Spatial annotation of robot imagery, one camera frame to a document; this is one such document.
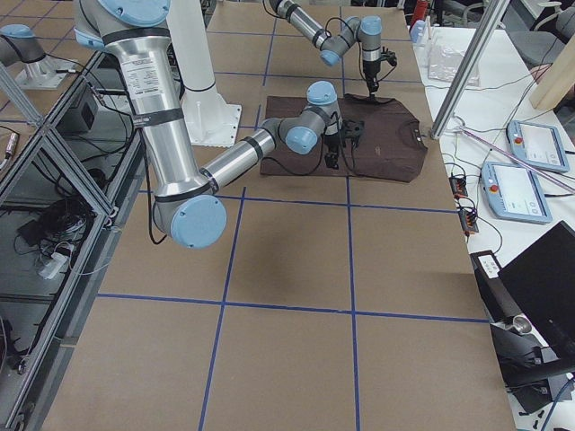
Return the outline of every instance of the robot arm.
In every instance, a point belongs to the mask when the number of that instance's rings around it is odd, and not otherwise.
[[[341,33],[333,37],[292,0],[270,0],[270,4],[280,18],[293,25],[321,51],[320,57],[328,66],[337,64],[356,42],[360,43],[363,73],[370,95],[379,89],[377,74],[381,71],[382,60],[386,59],[392,66],[397,65],[394,53],[382,57],[382,24],[378,16],[348,18]]]
[[[158,180],[155,221],[180,245],[203,248],[226,226],[226,211],[213,196],[269,154],[279,140],[305,154],[324,132],[337,133],[335,90],[316,83],[299,117],[270,119],[252,136],[199,169],[173,83],[166,50],[170,33],[165,18],[170,0],[75,0],[76,38],[105,49],[119,60]]]
[[[37,63],[46,58],[29,27],[22,24],[9,24],[0,29],[0,62],[6,67],[22,61],[25,64]]]
[[[58,72],[58,63],[48,57],[28,26],[5,25],[0,29],[0,63],[8,67],[19,61],[30,83],[45,83]]]

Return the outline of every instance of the power strip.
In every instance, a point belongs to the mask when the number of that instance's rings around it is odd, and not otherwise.
[[[477,226],[477,216],[473,215],[472,211],[466,208],[459,208],[457,213],[459,215],[459,222],[461,223],[461,228],[464,230],[465,236],[479,233],[479,227]]]

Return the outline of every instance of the sticker label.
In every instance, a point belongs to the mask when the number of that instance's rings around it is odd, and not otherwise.
[[[487,274],[487,277],[489,278],[499,277],[500,267],[498,267],[495,260],[493,260],[493,256],[491,255],[480,256],[479,263],[482,264],[483,270],[485,271],[485,274]]]
[[[155,59],[152,57],[127,61],[122,63],[121,67],[132,99],[164,94],[160,86]]]

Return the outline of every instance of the blue tape grid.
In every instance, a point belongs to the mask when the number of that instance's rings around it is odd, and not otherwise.
[[[14,7],[6,16],[11,15],[11,12],[16,10],[24,3],[22,0],[18,5]],[[51,19],[51,17],[47,17],[47,15],[56,7],[57,4],[54,4],[47,13],[45,13],[40,20],[34,24],[33,27],[38,25],[44,19]],[[270,36],[270,48],[268,51],[268,57],[266,61],[266,69],[263,75],[261,74],[241,74],[241,73],[226,73],[226,72],[216,72],[217,74],[221,75],[257,75],[262,76],[262,85],[265,86],[267,83],[267,78],[269,76],[275,77],[286,77],[286,78],[311,78],[311,79],[331,79],[325,78],[321,76],[293,76],[293,75],[273,75],[270,74],[270,59],[273,52],[273,41],[274,38],[277,36],[281,37],[302,37],[302,36],[294,36],[294,35],[283,35],[283,34],[276,34],[276,27],[277,27],[277,19],[274,19],[274,26],[273,31],[271,34],[267,33],[233,33],[233,32],[226,32],[226,31],[209,31],[213,33],[223,33],[223,34],[250,34],[250,35],[261,35],[261,36]],[[50,53],[54,52],[59,45],[64,40],[70,40],[72,38],[68,38],[70,33],[73,30],[66,33],[64,38],[43,38],[47,40],[59,40],[58,44],[50,51]],[[409,40],[392,40],[392,39],[382,39],[382,40],[391,40],[391,41],[401,41],[401,42],[410,42]],[[350,79],[351,81],[360,81],[359,79]],[[341,62],[341,84],[343,92],[345,93],[345,65],[343,61]],[[416,81],[403,81],[403,80],[388,80],[388,82],[398,82],[398,83],[414,83],[419,84]],[[7,102],[0,111],[2,111],[8,104]],[[241,127],[247,129],[256,129],[260,122],[260,115],[261,115],[261,105],[258,108],[257,118],[255,125],[253,127]],[[379,317],[379,318],[398,318],[398,319],[415,319],[415,320],[426,320],[426,321],[453,321],[453,322],[467,322],[467,323],[488,323],[487,320],[483,319],[469,319],[469,318],[458,318],[458,317],[448,317],[448,316],[427,316],[427,315],[415,315],[415,314],[404,314],[404,313],[391,313],[391,312],[371,312],[371,311],[359,311],[356,310],[356,296],[355,296],[355,278],[354,278],[354,260],[353,260],[353,227],[352,227],[352,219],[351,219],[351,209],[353,207],[361,207],[361,208],[372,208],[372,209],[391,209],[391,210],[401,210],[401,211],[423,211],[423,212],[436,212],[436,213],[448,213],[448,214],[455,214],[455,210],[440,210],[440,209],[432,209],[432,208],[410,208],[410,207],[388,207],[388,206],[376,206],[376,205],[358,205],[351,203],[351,196],[350,196],[350,186],[349,186],[349,178],[346,178],[346,196],[347,202],[345,204],[338,204],[332,202],[313,202],[313,201],[304,201],[304,200],[282,200],[282,199],[271,199],[271,198],[247,198],[245,196],[246,188],[243,188],[242,196],[241,197],[228,197],[228,196],[220,196],[221,198],[227,199],[238,199],[240,200],[240,208],[238,211],[238,216],[236,220],[235,232],[234,232],[234,240],[232,244],[232,249],[230,252],[230,260],[228,264],[227,274],[226,274],[226,283],[224,287],[224,293],[222,295],[221,301],[212,301],[212,300],[202,300],[202,299],[192,299],[192,298],[177,298],[177,297],[162,297],[162,296],[145,296],[145,295],[122,295],[122,294],[98,294],[99,297],[102,298],[116,298],[116,299],[131,299],[131,300],[145,300],[145,301],[162,301],[162,302],[176,302],[176,303],[197,303],[197,304],[207,304],[207,305],[214,305],[220,307],[220,313],[218,316],[217,321],[217,329],[216,329],[216,336],[214,339],[214,344],[212,347],[212,355],[210,359],[209,371],[208,371],[208,378],[206,381],[206,388],[204,391],[204,400],[202,403],[202,411],[199,420],[198,430],[202,431],[206,415],[208,412],[208,401],[209,401],[209,394],[211,389],[211,382],[214,374],[214,369],[216,365],[216,357],[217,357],[217,349],[219,345],[221,329],[225,317],[225,311],[227,306],[231,307],[247,307],[247,308],[261,308],[261,309],[271,309],[271,310],[284,310],[284,311],[297,311],[297,312],[320,312],[320,313],[337,313],[337,314],[344,314],[349,315],[351,318],[351,329],[352,329],[352,346],[353,346],[353,374],[354,374],[354,399],[355,399],[355,416],[356,416],[356,431],[360,431],[361,429],[361,412],[360,412],[360,398],[359,398],[359,369],[358,369],[358,332],[357,332],[357,319],[358,315],[362,316],[371,316],[371,317]],[[348,213],[348,245],[349,245],[349,289],[350,289],[350,310],[336,310],[336,309],[327,309],[327,308],[313,308],[313,307],[300,307],[300,306],[287,306],[287,305],[274,305],[274,304],[260,304],[260,303],[238,303],[238,302],[228,302],[227,301],[227,293],[229,289],[231,274],[234,266],[234,255],[235,249],[237,244],[237,239],[239,235],[240,225],[242,221],[242,214],[243,214],[243,206],[245,201],[255,201],[255,202],[270,202],[270,203],[290,203],[290,204],[299,204],[299,205],[318,205],[318,206],[336,206],[336,207],[346,207]]]
[[[361,409],[359,407],[359,366],[358,366],[358,324],[356,320],[356,287],[353,266],[353,226],[351,223],[351,190],[349,177],[345,179],[348,208],[348,248],[349,248],[349,293],[351,296],[351,337],[353,344],[353,382],[356,402],[356,431],[361,430]]]
[[[261,105],[258,108],[258,114],[256,119],[256,124],[259,122],[261,115]],[[351,188],[349,177],[346,178],[346,202],[345,203],[335,203],[335,202],[314,202],[307,200],[284,200],[284,199],[274,199],[274,198],[248,198],[246,196],[247,188],[244,187],[242,190],[241,197],[234,196],[218,196],[223,199],[232,199],[240,201],[240,208],[238,211],[237,222],[235,226],[234,239],[232,242],[232,250],[230,253],[230,261],[228,265],[228,270],[226,274],[226,283],[224,287],[224,293],[222,301],[206,300],[206,299],[194,299],[194,298],[180,298],[180,297],[166,297],[166,296],[150,296],[150,295],[129,295],[129,294],[98,294],[101,298],[115,298],[124,300],[141,300],[141,301],[161,301],[161,302],[174,302],[174,303],[195,303],[195,304],[205,304],[211,306],[219,306],[220,314],[217,321],[216,336],[214,340],[214,345],[212,348],[212,356],[210,360],[208,378],[206,383],[206,389],[204,392],[204,400],[202,404],[202,411],[199,421],[198,431],[203,431],[206,415],[208,412],[208,401],[211,389],[211,382],[215,372],[215,363],[217,357],[217,348],[219,345],[221,328],[224,320],[226,307],[241,307],[241,308],[256,308],[265,310],[279,310],[279,311],[291,311],[291,312],[315,312],[315,313],[329,313],[329,314],[341,314],[348,315],[351,319],[351,345],[353,352],[353,380],[354,380],[354,403],[355,403],[355,422],[356,431],[361,431],[361,405],[360,405],[360,388],[359,388],[359,361],[358,361],[358,325],[357,316],[368,316],[373,318],[393,318],[393,319],[410,319],[410,320],[420,320],[420,321],[449,321],[457,323],[474,323],[474,324],[489,324],[486,319],[474,319],[465,317],[453,317],[453,316],[434,316],[434,315],[421,315],[421,314],[407,314],[407,313],[395,313],[395,312],[373,312],[365,310],[357,310],[356,308],[356,292],[355,292],[355,267],[354,267],[354,250],[353,250],[353,223],[352,223],[352,208],[370,208],[375,210],[399,210],[399,211],[420,211],[428,213],[444,213],[444,214],[456,214],[455,210],[443,210],[443,209],[433,209],[433,208],[410,208],[410,207],[385,207],[378,205],[358,205],[351,203]],[[140,193],[147,193],[146,190],[140,190]],[[347,220],[348,220],[348,248],[349,248],[349,297],[350,297],[350,307],[345,310],[338,310],[332,308],[319,308],[319,307],[304,307],[304,306],[294,306],[294,305],[276,305],[269,303],[240,303],[240,302],[229,302],[226,300],[227,293],[229,289],[230,279],[232,275],[235,249],[237,244],[237,239],[239,235],[240,223],[243,214],[243,208],[246,201],[253,202],[265,202],[265,203],[283,203],[283,204],[297,204],[297,205],[314,205],[314,206],[332,206],[332,207],[345,207],[347,208]]]
[[[209,361],[208,380],[206,382],[206,390],[204,391],[204,401],[203,401],[202,407],[201,407],[201,416],[199,418],[198,431],[202,431],[204,429],[204,423],[206,421],[206,413],[208,411],[209,391],[211,389],[212,377],[214,375],[214,367],[216,365],[217,347],[219,345],[219,337],[221,334],[222,323],[224,321],[224,313],[226,311],[227,291],[228,291],[228,288],[230,286],[230,278],[232,276],[232,268],[234,267],[235,246],[237,244],[237,237],[238,237],[238,234],[240,232],[240,223],[242,222],[243,198],[244,197],[245,197],[245,187],[243,188],[243,191],[242,191],[242,200],[240,202],[240,209],[237,213],[237,221],[235,222],[234,242],[232,243],[232,251],[230,252],[230,262],[229,262],[229,265],[227,267],[226,284],[224,285],[224,294],[222,295],[222,303],[220,305],[219,317],[217,319],[216,339],[214,340],[214,347],[212,348],[212,357]]]

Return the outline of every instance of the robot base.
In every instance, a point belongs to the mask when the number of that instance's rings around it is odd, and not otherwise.
[[[55,90],[62,81],[68,76],[68,73],[55,73],[57,70],[74,69],[75,64],[70,61],[49,59],[49,63],[40,66],[37,63],[25,65],[24,69],[16,76],[16,83],[23,90]]]
[[[235,144],[242,116],[242,105],[230,105],[216,93],[217,103],[202,104],[188,98],[182,100],[186,126],[193,145],[229,147]]]

